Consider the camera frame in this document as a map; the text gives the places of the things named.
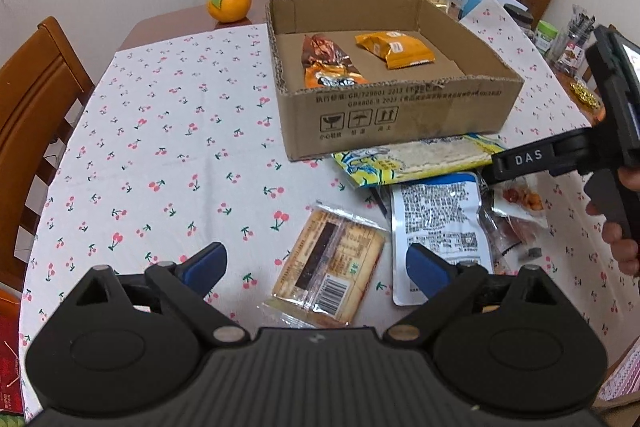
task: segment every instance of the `black lid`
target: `black lid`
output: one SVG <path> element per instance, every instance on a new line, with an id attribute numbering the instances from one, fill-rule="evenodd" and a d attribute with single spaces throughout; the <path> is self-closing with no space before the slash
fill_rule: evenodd
<path id="1" fill-rule="evenodd" d="M 516 22 L 524 22 L 531 26 L 533 24 L 533 15 L 528 11 L 518 8 L 513 4 L 505 4 L 504 9 Z"/>

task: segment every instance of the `snack package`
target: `snack package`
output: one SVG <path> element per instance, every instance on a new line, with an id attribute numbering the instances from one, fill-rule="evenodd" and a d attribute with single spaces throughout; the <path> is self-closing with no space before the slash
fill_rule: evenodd
<path id="1" fill-rule="evenodd" d="M 434 62 L 436 56 L 424 42 L 400 32 L 356 35 L 356 44 L 384 58 L 388 70 Z"/>
<path id="2" fill-rule="evenodd" d="M 537 234 L 540 233 L 540 228 L 537 223 L 518 219 L 517 217 L 508 217 L 507 219 L 513 232 L 520 238 L 523 245 L 527 248 L 533 248 L 538 245 Z"/>
<path id="3" fill-rule="evenodd" d="M 524 176 L 496 185 L 494 212 L 498 216 L 515 217 L 535 223 L 544 229 L 548 228 L 545 207 L 536 190 L 535 176 Z"/>
<path id="4" fill-rule="evenodd" d="M 504 151 L 497 141 L 479 134 L 432 138 L 333 154 L 358 187 L 393 185 L 468 171 L 491 163 Z"/>
<path id="5" fill-rule="evenodd" d="M 317 203 L 263 310 L 288 327 L 349 325 L 385 236 L 382 227 L 368 219 Z"/>
<path id="6" fill-rule="evenodd" d="M 316 34 L 305 35 L 302 44 L 305 87 L 344 87 L 368 84 L 347 55 L 335 42 Z"/>
<path id="7" fill-rule="evenodd" d="M 514 247 L 517 247 L 521 240 L 511 227 L 509 219 L 500 217 L 493 211 L 493 191 L 486 190 L 483 192 L 482 187 L 480 187 L 480 191 L 482 194 L 482 206 L 478 211 L 478 221 L 489 242 L 491 258 L 494 262 L 494 273 L 511 273 L 511 267 L 504 256 Z"/>
<path id="8" fill-rule="evenodd" d="M 393 298 L 415 306 L 427 297 L 409 278 L 406 251 L 420 243 L 450 264 L 471 261 L 489 273 L 494 259 L 482 229 L 478 177 L 472 172 L 445 174 L 392 188 Z"/>

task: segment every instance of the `glass jar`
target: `glass jar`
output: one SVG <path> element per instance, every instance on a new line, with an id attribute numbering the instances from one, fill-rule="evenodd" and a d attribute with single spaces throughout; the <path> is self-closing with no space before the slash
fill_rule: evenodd
<path id="1" fill-rule="evenodd" d="M 518 8 L 513 4 L 505 4 L 504 10 L 516 22 L 516 24 L 520 27 L 522 32 L 531 40 L 531 42 L 535 42 L 536 34 L 531 29 L 531 25 L 533 24 L 533 15 L 531 15 L 528 11 Z"/>
<path id="2" fill-rule="evenodd" d="M 563 29 L 553 45 L 553 54 L 547 57 L 552 67 L 573 78 L 582 64 L 584 48 L 590 35 L 591 31 L 573 28 L 571 25 Z"/>
<path id="3" fill-rule="evenodd" d="M 540 55 L 545 56 L 546 52 L 551 49 L 551 45 L 554 39 L 558 36 L 558 30 L 555 26 L 545 21 L 540 21 L 536 27 L 536 49 L 540 52 Z"/>

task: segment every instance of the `blue container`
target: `blue container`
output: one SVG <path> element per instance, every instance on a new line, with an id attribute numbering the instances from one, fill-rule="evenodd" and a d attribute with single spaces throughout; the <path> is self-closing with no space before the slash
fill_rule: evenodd
<path id="1" fill-rule="evenodd" d="M 465 17 L 473 8 L 480 4 L 481 0 L 462 0 L 462 10 L 460 10 L 460 18 Z"/>

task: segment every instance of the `cherry print tablecloth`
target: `cherry print tablecloth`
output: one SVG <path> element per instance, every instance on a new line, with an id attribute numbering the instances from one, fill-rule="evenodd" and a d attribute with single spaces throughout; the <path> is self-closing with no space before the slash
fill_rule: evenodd
<path id="1" fill-rule="evenodd" d="M 507 145 L 586 124 L 498 4 L 481 3 L 462 23 L 526 80 L 500 133 Z M 550 223 L 541 263 L 607 347 L 622 350 L 623 316 L 638 289 L 617 272 L 601 222 L 584 213 L 583 184 L 574 174 L 541 176 Z M 139 273 L 222 241 L 228 270 L 206 300 L 255 331 L 265 323 L 257 305 L 317 199 L 381 220 L 369 193 L 353 190 L 332 160 L 287 160 L 264 25 L 116 53 L 49 188 L 29 261 L 19 332 L 27 417 L 40 405 L 26 350 L 89 267 Z M 372 282 L 356 324 L 382 330 L 408 311 L 392 303 L 388 245 Z"/>

